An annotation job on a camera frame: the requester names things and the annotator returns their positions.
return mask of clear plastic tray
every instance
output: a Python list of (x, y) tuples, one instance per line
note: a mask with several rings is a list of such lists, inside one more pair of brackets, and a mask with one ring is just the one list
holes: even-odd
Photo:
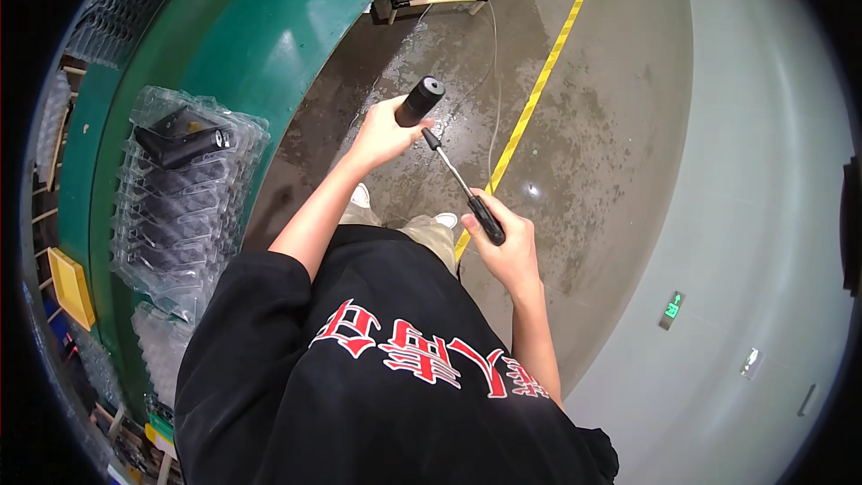
[(220, 150), (165, 169), (138, 144), (133, 130), (116, 173), (111, 268), (193, 328), (221, 271), (240, 249), (246, 195), (269, 141), (268, 124), (212, 98), (158, 87), (138, 94), (129, 120), (168, 138), (216, 127), (225, 138)]

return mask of khaki pants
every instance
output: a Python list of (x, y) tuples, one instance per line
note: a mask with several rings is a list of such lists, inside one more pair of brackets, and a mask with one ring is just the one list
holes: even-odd
[[(338, 224), (382, 226), (380, 218), (371, 208), (362, 208), (353, 202), (347, 203), (347, 208), (344, 209)], [(421, 243), (433, 251), (443, 264), (446, 264), (449, 271), (455, 274), (455, 235), (452, 229), (437, 223), (430, 216), (416, 216), (398, 231), (404, 232), (413, 238), (414, 242)]]

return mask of yellow floor line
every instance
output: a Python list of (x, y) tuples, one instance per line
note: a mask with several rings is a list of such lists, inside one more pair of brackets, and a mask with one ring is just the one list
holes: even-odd
[[(547, 78), (551, 75), (551, 70), (554, 69), (554, 65), (557, 63), (559, 52), (563, 49), (566, 39), (569, 38), (569, 32), (572, 30), (572, 25), (575, 24), (577, 13), (581, 11), (582, 4), (584, 4), (584, 0), (575, 0), (575, 3), (572, 5), (572, 9), (569, 11), (569, 17), (566, 18), (566, 23), (563, 24), (563, 28), (559, 31), (554, 47), (551, 48), (551, 54), (547, 56), (545, 66), (542, 67), (539, 78), (536, 79), (536, 83), (533, 85), (533, 92), (530, 93), (530, 98), (527, 100), (527, 104), (521, 112), (521, 118), (518, 119), (515, 130), (512, 132), (512, 136), (509, 137), (509, 143), (506, 144), (506, 148), (502, 151), (500, 160), (497, 162), (497, 167), (494, 167), (494, 174), (491, 175), (490, 182), (485, 186), (486, 192), (490, 193), (491, 191), (497, 190), (497, 185), (500, 183), (502, 174), (506, 172), (506, 167), (509, 167), (512, 154), (515, 153), (515, 148), (518, 147), (518, 142), (521, 140), (524, 130), (527, 129), (530, 117), (533, 116), (533, 109), (536, 107), (536, 103), (539, 102), (539, 97), (545, 88)], [(458, 242), (455, 244), (456, 262), (461, 259), (461, 254), (464, 253), (464, 249), (467, 247), (469, 242), (470, 235), (467, 234), (467, 231), (461, 232), (461, 238), (458, 238)]]

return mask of red chinese characters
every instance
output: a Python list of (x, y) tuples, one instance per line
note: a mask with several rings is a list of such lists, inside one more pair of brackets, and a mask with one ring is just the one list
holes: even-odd
[(391, 370), (412, 371), (426, 383), (435, 384), (439, 378), (461, 389), (456, 380), (461, 374), (449, 361), (446, 341), (433, 337), (433, 341), (425, 339), (410, 322), (398, 318), (392, 327), (392, 339), (378, 345), (389, 354), (389, 359), (384, 359), (383, 363)]
[(480, 370), (484, 373), (485, 381), (488, 383), (488, 399), (502, 399), (506, 396), (506, 387), (502, 383), (502, 376), (494, 368), (494, 363), (502, 355), (502, 349), (492, 351), (486, 358), (458, 338), (453, 339), (447, 346), (479, 365)]
[[(338, 344), (343, 346), (350, 352), (353, 358), (360, 357), (360, 354), (368, 347), (373, 347), (377, 342), (368, 336), (368, 332), (372, 329), (372, 324), (378, 330), (380, 323), (373, 314), (369, 313), (364, 307), (353, 305), (353, 298), (342, 303), (335, 313), (329, 317), (327, 323), (323, 325), (308, 348), (316, 341), (320, 340), (336, 340)], [(337, 330), (340, 327), (347, 328), (356, 333), (356, 335), (344, 335)]]
[(533, 378), (524, 366), (518, 362), (518, 360), (512, 357), (502, 357), (502, 361), (506, 362), (506, 365), (509, 366), (509, 369), (512, 371), (506, 373), (506, 376), (512, 379), (513, 383), (519, 388), (515, 388), (512, 390), (512, 393), (517, 393), (518, 395), (528, 395), (530, 397), (538, 397), (541, 395), (542, 397), (548, 399), (549, 395), (547, 391), (541, 386), (540, 383), (536, 382), (536, 379)]

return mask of wet floor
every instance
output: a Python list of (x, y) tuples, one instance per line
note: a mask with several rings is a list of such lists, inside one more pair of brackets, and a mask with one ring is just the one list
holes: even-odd
[[(409, 91), (424, 75), (447, 87), (434, 111), (447, 156), (470, 185), (484, 187), (573, 2), (491, 0), (493, 15), (487, 5), (474, 17), (467, 6), (437, 5), (401, 10), (388, 26), (388, 1), (376, 0), (291, 122), (245, 247), (272, 242), (349, 148), (367, 107)], [(607, 340), (658, 238), (682, 154), (691, 64), (688, 0), (585, 0), (496, 191), (535, 223), (564, 393)], [(390, 226), (467, 210), (458, 184), (424, 144), (365, 184)], [(465, 288), (509, 344), (508, 293), (472, 244), (461, 261)]]

